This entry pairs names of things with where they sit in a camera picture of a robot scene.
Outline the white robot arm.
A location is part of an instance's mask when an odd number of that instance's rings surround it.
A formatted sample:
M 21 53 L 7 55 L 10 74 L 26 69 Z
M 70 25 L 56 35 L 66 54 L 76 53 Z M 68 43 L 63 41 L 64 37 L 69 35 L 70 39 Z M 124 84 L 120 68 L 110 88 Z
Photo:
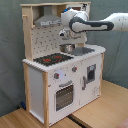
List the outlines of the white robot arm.
M 113 13 L 109 17 L 91 21 L 85 11 L 68 7 L 61 13 L 63 29 L 59 32 L 62 45 L 85 43 L 87 31 L 128 31 L 128 13 Z

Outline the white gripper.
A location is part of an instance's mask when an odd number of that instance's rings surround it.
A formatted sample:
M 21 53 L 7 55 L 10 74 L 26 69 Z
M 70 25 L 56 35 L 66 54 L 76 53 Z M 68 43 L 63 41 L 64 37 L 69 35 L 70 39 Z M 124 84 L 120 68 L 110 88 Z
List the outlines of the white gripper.
M 64 29 L 61 29 L 59 32 L 59 39 L 62 45 L 85 43 L 87 41 L 87 35 L 85 32 L 74 33 L 71 30 L 65 31 Z

